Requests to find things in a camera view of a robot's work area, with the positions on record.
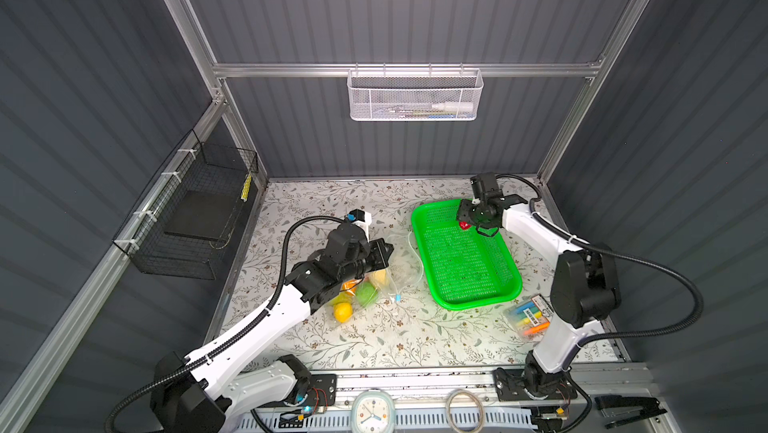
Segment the orange carrot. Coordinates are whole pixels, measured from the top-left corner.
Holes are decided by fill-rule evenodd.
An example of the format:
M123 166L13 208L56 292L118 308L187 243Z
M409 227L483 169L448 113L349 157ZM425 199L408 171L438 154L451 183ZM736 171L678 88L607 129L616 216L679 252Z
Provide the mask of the orange carrot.
M354 289L357 287L357 285L358 285L358 284L359 284L359 280L350 280L350 281L347 281L347 282L345 282L345 283L342 285L342 290L343 290L343 291L350 291L350 290L354 290Z

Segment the green cabbage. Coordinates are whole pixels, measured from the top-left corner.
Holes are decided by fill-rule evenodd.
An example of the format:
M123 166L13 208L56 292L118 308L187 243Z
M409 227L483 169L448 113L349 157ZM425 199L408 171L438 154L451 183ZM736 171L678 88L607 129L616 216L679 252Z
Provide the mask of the green cabbage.
M363 308L374 304L379 296L378 289L370 282L364 281L356 286L355 298Z

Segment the yellow lemon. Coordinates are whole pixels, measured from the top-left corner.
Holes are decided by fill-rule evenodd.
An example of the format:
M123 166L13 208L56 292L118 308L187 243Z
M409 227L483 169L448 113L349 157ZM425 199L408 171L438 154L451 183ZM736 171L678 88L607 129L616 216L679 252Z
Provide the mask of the yellow lemon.
M333 306L333 316L341 324L346 323L353 315L354 308L351 303L340 302Z

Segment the clear zip top bag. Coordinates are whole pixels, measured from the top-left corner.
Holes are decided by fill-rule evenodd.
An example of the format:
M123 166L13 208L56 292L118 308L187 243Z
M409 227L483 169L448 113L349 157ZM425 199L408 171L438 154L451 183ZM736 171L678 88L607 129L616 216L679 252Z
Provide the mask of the clear zip top bag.
M330 301L329 306L327 307L336 323L341 324L337 322L333 316L333 306L335 304L340 302L351 303L354 308L354 315L357 310L371 308L373 305L379 302L385 302L386 300L398 303L402 301L404 292L407 288L419 283L424 278L424 266L421 262L413 231L409 231L407 234L390 235L385 241L392 243L395 249L393 257L390 259L390 265L386 268L390 278L390 285L386 288L377 288L373 284L378 289L379 296L374 304L371 304L366 308L361 307L357 302L355 298L355 289L343 291L341 286L340 292ZM366 274L363 279L359 280L359 284L364 281L370 282L368 279L369 274L370 273Z

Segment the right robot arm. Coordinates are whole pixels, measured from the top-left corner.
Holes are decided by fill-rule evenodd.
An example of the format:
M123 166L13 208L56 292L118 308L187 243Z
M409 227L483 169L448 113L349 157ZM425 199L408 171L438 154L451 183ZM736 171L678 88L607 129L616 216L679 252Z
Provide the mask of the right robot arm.
M528 386L539 387L562 378L583 342L604 332L602 321L621 303L618 275L613 259L537 211L535 203L541 200L541 193L533 183L513 177L534 189L535 197L526 200L504 193L498 183L501 178L495 173L471 177L473 198L460 202L457 220L462 228L473 228L484 236L504 229L554 267L549 300L553 317L524 367Z

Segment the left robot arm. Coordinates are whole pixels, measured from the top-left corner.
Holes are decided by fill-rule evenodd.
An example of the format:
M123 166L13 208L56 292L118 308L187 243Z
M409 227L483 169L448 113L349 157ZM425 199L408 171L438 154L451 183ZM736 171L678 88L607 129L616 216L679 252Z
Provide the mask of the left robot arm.
M246 372L246 366L287 330L338 297L344 283L384 270L394 251L371 239L372 217L356 209L336 221L326 246L293 267L282 265L273 296L209 343L158 362L155 377L182 374L153 389L150 407L166 432L231 432L240 417L270 404L294 408L311 400L312 375L292 354Z

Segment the green plastic basket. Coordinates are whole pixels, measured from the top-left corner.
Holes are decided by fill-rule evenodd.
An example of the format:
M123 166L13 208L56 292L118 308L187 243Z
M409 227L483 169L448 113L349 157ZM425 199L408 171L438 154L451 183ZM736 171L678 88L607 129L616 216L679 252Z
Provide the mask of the green plastic basket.
M487 237L462 229L460 201L415 208L411 226L434 301L450 311L511 302L523 289L522 276L500 234Z

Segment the pack of coloured markers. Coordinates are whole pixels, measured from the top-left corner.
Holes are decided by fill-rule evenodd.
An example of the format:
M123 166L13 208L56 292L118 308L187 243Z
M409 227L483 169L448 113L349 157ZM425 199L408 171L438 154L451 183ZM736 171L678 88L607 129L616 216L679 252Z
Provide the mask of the pack of coloured markers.
M508 308L503 316L521 338L531 340L549 329L554 313L542 295L535 295Z

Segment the white alarm clock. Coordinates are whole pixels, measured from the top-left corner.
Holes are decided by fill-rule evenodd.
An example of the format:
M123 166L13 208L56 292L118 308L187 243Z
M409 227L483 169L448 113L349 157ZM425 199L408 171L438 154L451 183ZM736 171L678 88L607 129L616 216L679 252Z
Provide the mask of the white alarm clock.
M352 404L350 428L355 433L393 433L396 408L384 391L369 390L359 394Z

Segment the black stapler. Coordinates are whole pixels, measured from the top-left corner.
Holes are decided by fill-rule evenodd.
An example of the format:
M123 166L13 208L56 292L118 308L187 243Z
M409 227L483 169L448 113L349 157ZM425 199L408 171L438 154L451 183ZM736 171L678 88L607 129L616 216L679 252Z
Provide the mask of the black stapler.
M604 395L596 397L594 404L597 411L609 419L605 429L653 419L668 412L655 397Z

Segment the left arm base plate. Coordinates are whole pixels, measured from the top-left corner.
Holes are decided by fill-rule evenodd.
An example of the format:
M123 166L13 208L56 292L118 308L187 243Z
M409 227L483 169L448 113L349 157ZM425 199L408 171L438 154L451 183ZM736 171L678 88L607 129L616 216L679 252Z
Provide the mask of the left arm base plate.
M333 406L337 381L336 374L311 373L307 379L299 379L284 399L263 404L261 408Z

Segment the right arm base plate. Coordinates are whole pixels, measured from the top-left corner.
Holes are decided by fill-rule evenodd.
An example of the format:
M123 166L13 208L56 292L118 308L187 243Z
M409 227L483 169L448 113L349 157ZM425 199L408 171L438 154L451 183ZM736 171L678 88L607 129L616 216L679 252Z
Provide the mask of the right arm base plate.
M496 368L492 372L496 395L501 401L565 400L578 397L577 390L560 373L541 373L531 368Z

